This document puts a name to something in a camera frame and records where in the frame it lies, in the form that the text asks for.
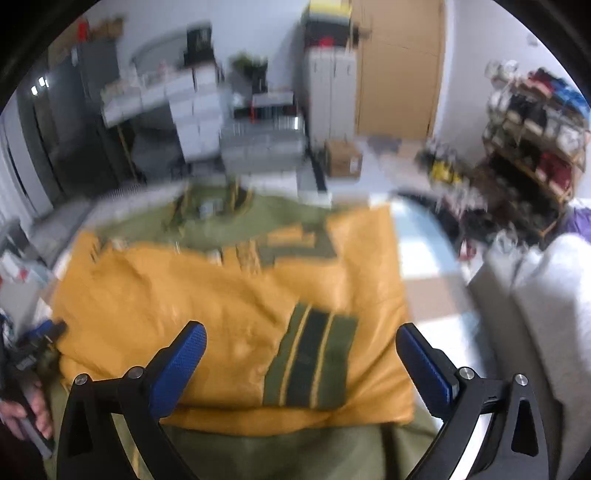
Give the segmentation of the green yellow varsity jacket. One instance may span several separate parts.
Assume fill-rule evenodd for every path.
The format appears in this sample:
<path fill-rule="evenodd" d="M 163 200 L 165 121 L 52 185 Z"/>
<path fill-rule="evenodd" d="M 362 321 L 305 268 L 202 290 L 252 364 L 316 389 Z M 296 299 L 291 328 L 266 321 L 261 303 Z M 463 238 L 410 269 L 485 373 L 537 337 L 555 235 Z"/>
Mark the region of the green yellow varsity jacket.
<path fill-rule="evenodd" d="M 404 478 L 435 439 L 394 347 L 410 320 L 390 204 L 315 206 L 231 185 L 81 231 L 52 298 L 50 410 L 76 376 L 145 365 L 189 322 L 204 354 L 164 417 L 203 479 Z"/>

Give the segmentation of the wooden door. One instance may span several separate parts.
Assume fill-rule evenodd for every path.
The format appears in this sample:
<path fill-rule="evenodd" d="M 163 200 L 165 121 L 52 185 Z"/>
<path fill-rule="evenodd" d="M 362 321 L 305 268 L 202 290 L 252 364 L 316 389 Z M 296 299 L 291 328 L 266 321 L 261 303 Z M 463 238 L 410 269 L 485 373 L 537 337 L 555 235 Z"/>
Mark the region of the wooden door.
<path fill-rule="evenodd" d="M 443 1 L 353 1 L 360 27 L 356 127 L 422 140 L 432 132 L 446 40 Z"/>

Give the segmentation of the white dressing desk with drawers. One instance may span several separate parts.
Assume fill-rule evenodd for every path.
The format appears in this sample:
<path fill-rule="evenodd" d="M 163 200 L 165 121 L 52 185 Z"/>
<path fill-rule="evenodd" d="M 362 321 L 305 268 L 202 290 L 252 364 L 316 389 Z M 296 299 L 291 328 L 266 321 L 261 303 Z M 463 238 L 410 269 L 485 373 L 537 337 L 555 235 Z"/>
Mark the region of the white dressing desk with drawers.
<path fill-rule="evenodd" d="M 107 127 L 164 109 L 185 161 L 219 154 L 221 128 L 228 118 L 228 89 L 214 62 L 180 70 L 163 66 L 150 75 L 132 70 L 127 78 L 106 85 L 100 96 Z"/>

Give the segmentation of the silver aluminium suitcase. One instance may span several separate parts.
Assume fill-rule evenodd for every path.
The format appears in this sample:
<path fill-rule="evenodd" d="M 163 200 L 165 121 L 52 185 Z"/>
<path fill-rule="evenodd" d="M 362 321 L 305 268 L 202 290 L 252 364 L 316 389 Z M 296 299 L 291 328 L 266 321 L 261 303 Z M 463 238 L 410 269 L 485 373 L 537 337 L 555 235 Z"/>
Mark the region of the silver aluminium suitcase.
<path fill-rule="evenodd" d="M 295 170 L 307 150 L 304 118 L 228 122 L 221 128 L 219 148 L 224 170 L 232 176 Z"/>

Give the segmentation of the purple bag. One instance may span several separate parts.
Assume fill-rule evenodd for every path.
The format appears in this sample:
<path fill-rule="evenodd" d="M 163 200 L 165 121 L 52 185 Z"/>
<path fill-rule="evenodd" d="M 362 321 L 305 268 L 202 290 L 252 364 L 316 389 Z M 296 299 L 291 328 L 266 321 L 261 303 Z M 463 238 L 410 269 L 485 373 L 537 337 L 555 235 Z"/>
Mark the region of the purple bag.
<path fill-rule="evenodd" d="M 569 213 L 565 222 L 567 233 L 577 234 L 590 240 L 591 237 L 591 209 L 575 207 Z"/>

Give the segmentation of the wooden shoe rack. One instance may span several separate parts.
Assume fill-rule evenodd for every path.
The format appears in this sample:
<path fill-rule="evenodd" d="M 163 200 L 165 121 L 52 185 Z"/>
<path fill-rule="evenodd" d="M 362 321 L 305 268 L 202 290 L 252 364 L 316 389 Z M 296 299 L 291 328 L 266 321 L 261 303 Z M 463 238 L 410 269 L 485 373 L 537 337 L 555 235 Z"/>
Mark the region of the wooden shoe rack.
<path fill-rule="evenodd" d="M 550 238 L 587 170 L 590 107 L 566 79 L 515 61 L 491 61 L 482 134 L 485 178 L 502 194 L 495 211 L 530 245 Z"/>

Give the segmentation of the dark flower bouquet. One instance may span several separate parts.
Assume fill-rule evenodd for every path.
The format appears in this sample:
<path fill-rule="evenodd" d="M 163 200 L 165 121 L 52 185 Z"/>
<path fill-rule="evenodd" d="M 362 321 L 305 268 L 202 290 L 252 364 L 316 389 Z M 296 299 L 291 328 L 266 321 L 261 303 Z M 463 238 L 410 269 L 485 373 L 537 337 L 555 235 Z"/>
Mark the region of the dark flower bouquet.
<path fill-rule="evenodd" d="M 269 90 L 267 86 L 269 60 L 266 57 L 253 57 L 242 52 L 231 59 L 231 67 L 249 81 L 253 94 L 262 94 Z"/>

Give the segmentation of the cardboard boxes on fridge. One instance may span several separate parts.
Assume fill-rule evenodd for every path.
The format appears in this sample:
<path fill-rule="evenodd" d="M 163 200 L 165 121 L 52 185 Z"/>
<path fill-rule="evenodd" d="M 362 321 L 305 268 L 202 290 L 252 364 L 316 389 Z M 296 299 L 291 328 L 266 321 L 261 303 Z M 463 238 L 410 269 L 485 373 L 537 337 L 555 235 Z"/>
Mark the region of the cardboard boxes on fridge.
<path fill-rule="evenodd" d="M 82 19 L 76 27 L 76 40 L 78 43 L 97 40 L 117 40 L 123 35 L 123 29 L 123 17 L 107 18 L 95 26 L 91 26 L 86 19 Z"/>

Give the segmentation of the grey pillow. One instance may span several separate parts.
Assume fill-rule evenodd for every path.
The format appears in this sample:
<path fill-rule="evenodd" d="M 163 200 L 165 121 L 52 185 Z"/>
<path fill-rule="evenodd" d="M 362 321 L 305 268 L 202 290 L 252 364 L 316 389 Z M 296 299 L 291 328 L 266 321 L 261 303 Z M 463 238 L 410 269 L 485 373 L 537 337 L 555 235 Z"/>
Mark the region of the grey pillow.
<path fill-rule="evenodd" d="M 590 244 L 489 250 L 469 284 L 498 372 L 533 386 L 554 479 L 590 476 Z"/>

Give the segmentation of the small cardboard box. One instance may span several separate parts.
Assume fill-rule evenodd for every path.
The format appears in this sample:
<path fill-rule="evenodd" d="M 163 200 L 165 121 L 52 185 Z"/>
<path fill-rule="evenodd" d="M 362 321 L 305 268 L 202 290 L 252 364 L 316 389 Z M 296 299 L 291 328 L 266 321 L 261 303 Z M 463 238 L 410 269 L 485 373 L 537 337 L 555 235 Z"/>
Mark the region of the small cardboard box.
<path fill-rule="evenodd" d="M 363 168 L 363 154 L 356 143 L 329 140 L 325 143 L 325 172 L 331 178 L 359 179 Z"/>

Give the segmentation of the black refrigerator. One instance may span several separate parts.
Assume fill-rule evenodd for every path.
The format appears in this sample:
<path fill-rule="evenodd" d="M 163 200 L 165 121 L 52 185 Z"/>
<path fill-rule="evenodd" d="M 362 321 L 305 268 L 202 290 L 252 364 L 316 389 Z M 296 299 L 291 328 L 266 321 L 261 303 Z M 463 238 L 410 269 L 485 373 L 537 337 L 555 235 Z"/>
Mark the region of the black refrigerator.
<path fill-rule="evenodd" d="M 115 43 L 98 40 L 54 61 L 45 51 L 19 84 L 25 142 L 52 200 L 98 197 L 133 178 L 121 133 L 102 117 L 101 90 L 118 77 Z"/>

